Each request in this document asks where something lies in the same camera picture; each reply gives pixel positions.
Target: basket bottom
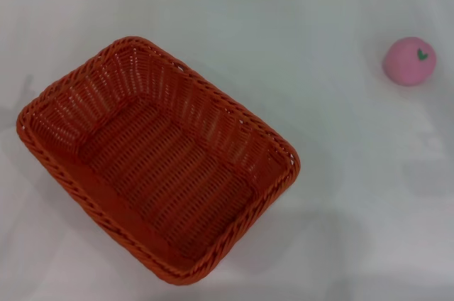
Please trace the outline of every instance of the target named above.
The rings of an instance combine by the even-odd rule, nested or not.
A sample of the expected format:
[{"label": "basket bottom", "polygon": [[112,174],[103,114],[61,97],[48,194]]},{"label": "basket bottom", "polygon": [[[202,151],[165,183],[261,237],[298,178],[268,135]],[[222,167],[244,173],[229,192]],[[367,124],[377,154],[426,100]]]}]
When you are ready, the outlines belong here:
[{"label": "basket bottom", "polygon": [[194,262],[254,195],[245,179],[146,99],[112,117],[79,157],[151,234]]}]

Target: basket rim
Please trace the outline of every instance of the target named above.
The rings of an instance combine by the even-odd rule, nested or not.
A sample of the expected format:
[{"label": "basket rim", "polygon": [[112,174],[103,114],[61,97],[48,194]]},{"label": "basket rim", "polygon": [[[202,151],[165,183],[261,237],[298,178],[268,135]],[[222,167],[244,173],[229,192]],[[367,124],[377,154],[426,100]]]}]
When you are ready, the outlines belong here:
[{"label": "basket rim", "polygon": [[[275,148],[284,156],[289,157],[292,162],[287,165],[286,170],[270,185],[260,198],[253,203],[247,204],[246,208],[238,214],[238,218],[233,221],[221,234],[211,248],[197,261],[189,270],[179,270],[168,266],[166,262],[154,255],[146,247],[141,246],[140,242],[122,226],[117,224],[97,203],[93,200],[76,180],[64,167],[58,164],[51,153],[45,149],[39,139],[31,130],[30,125],[33,114],[44,109],[55,97],[64,94],[74,84],[81,82],[87,75],[101,68],[103,64],[115,53],[135,45],[150,51],[152,56],[171,64],[178,73],[185,75],[194,83],[210,94],[217,103],[224,108],[231,110],[237,116],[241,116],[249,121],[251,127],[257,129],[262,135],[272,139]],[[206,81],[197,72],[190,69],[186,64],[166,53],[154,43],[138,36],[128,36],[116,40],[97,55],[90,58],[76,70],[71,71],[63,78],[53,82],[30,104],[25,106],[18,115],[16,130],[20,139],[25,143],[32,154],[42,163],[46,170],[67,190],[67,192],[78,202],[86,213],[101,226],[109,236],[125,246],[139,261],[151,269],[159,278],[174,284],[194,283],[206,276],[217,263],[230,251],[234,243],[243,236],[250,226],[260,215],[281,195],[297,178],[301,163],[295,149],[285,141],[277,132],[270,128],[265,122],[256,115],[248,111],[243,105],[230,98],[227,94]],[[103,222],[109,223],[109,227],[103,226]]]}]

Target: pink ball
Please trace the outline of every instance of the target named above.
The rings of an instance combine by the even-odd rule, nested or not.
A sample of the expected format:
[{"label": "pink ball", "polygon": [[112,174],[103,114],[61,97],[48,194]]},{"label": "pink ball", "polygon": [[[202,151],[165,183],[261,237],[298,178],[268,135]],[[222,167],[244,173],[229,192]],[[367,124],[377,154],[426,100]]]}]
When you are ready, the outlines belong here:
[{"label": "pink ball", "polygon": [[430,44],[417,37],[398,40],[384,57],[386,75],[402,86],[415,86],[431,76],[437,57]]}]

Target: white surface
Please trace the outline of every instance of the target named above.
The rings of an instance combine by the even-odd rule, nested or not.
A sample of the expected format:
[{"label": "white surface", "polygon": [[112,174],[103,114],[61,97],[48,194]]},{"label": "white surface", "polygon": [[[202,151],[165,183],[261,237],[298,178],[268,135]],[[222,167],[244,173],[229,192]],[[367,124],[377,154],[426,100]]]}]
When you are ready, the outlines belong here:
[{"label": "white surface", "polygon": [[[0,0],[0,300],[454,298],[453,0]],[[290,141],[297,182],[196,285],[158,280],[19,141],[21,107],[111,41],[141,35]],[[415,88],[380,60],[418,35]]]}]

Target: wicker basket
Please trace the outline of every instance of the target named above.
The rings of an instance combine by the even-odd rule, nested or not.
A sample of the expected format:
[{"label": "wicker basket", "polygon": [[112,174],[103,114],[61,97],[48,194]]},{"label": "wicker basket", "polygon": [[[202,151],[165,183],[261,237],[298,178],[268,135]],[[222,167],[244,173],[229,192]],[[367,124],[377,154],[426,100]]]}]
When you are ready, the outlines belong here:
[{"label": "wicker basket", "polygon": [[175,285],[212,271],[300,167],[263,121],[138,37],[50,85],[17,132],[101,228]]}]

